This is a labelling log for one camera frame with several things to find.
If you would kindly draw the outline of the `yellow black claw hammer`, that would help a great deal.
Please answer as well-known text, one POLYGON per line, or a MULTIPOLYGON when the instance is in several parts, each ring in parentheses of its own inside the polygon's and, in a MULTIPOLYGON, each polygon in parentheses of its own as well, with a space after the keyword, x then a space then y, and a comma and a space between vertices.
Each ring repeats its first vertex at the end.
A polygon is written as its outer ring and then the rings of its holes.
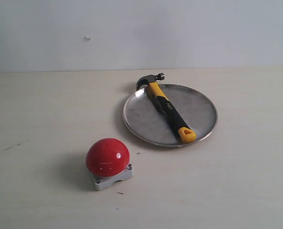
POLYGON ((165 75, 163 73, 141 77, 136 83, 136 90, 138 91, 142 86, 146 86, 152 100, 158 104, 160 110, 167 117, 172 131, 179 136, 182 143, 192 143, 196 140, 197 134, 187 125, 175 106, 158 85, 157 81, 163 81, 164 79, 165 75))

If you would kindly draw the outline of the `round silver metal plate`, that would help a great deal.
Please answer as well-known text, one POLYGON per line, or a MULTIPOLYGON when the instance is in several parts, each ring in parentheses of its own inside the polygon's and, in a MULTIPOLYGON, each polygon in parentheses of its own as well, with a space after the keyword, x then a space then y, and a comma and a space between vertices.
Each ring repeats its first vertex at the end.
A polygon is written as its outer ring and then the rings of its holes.
MULTIPOLYGON (((177 84, 161 84, 179 114, 196 133, 199 142, 208 137, 217 124, 218 112, 213 102, 201 92, 177 84)), ((134 92, 123 107, 123 120, 137 137, 157 146, 184 146, 171 129, 166 115, 158 109, 147 88, 134 92)))

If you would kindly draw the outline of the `red dome push button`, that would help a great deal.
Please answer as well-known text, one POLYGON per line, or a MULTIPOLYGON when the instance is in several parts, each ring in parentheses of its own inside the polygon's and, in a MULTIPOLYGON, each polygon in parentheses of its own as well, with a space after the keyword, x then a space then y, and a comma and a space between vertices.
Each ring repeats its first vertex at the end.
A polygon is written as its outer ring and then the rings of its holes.
POLYGON ((86 167, 97 191, 131 178, 134 172, 128 148, 115 138, 95 142, 86 155, 86 167))

